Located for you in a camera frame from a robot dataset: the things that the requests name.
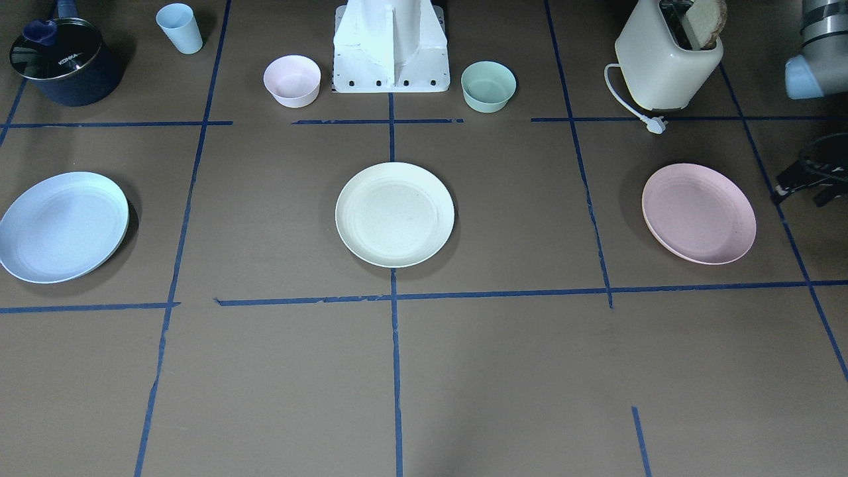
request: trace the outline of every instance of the dish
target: dish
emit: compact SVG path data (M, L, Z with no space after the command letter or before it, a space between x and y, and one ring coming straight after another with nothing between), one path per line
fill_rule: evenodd
M107 177L50 177L21 194L0 220L0 263L32 283L78 278L118 249L129 223L126 196Z
M438 252L454 228L454 201L429 171L385 162L360 171L336 202L345 246L379 267L411 267Z
M756 236L754 210L745 194L722 174L696 164L655 172L642 192L642 214L660 244L704 265L742 258Z

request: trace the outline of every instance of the pot handle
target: pot handle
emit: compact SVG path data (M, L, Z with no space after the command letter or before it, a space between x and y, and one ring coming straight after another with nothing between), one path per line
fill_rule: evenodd
M56 9L59 13L59 18L80 18L76 12L76 2L74 0L58 0Z

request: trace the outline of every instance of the pot lid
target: pot lid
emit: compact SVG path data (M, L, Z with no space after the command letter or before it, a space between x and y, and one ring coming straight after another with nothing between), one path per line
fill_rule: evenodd
M78 18L51 21L56 25L54 39L36 42L22 35L9 50L12 67L23 77L58 79L77 72L97 56L103 39L94 25Z

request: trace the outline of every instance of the pot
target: pot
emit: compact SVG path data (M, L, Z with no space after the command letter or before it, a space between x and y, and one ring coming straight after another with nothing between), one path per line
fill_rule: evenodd
M77 18L73 2L59 2L55 20L33 20L9 50L12 67L55 103L83 106L105 98L123 69L100 31Z

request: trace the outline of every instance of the cup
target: cup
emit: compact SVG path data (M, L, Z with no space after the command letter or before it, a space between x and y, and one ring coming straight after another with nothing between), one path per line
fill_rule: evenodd
M290 54L272 61L265 68L262 81L279 104L303 108L318 97L321 68L305 56Z
M194 12L185 3L171 3L162 7L156 14L156 24L180 53L196 53L204 45Z
M493 113L506 106L516 92L516 77L493 61L478 61L462 72L462 95L477 112Z

